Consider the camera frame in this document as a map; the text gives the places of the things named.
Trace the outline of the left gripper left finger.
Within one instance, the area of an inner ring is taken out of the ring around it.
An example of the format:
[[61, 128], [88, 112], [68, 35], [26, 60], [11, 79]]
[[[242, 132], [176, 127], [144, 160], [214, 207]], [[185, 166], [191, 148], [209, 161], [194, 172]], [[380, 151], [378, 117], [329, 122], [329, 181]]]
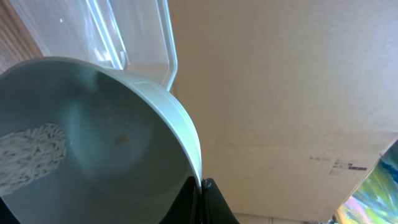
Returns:
[[200, 206], [200, 188], [193, 176], [187, 178], [172, 206], [159, 224], [197, 224]]

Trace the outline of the grey bowl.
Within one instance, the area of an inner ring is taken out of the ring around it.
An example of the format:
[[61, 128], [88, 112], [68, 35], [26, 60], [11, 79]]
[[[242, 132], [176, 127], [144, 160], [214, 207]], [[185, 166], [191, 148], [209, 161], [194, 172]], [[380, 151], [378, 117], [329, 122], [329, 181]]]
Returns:
[[55, 123], [66, 156], [46, 177], [3, 196], [20, 223], [159, 223], [201, 150], [185, 108], [158, 83], [71, 58], [1, 75], [1, 133]]

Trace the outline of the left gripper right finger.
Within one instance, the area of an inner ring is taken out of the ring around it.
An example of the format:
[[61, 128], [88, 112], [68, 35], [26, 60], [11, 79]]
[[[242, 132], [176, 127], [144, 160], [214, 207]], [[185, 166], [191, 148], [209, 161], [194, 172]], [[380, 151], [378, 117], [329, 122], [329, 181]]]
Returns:
[[239, 224], [224, 199], [216, 182], [211, 179], [202, 181], [202, 223], [203, 224]]

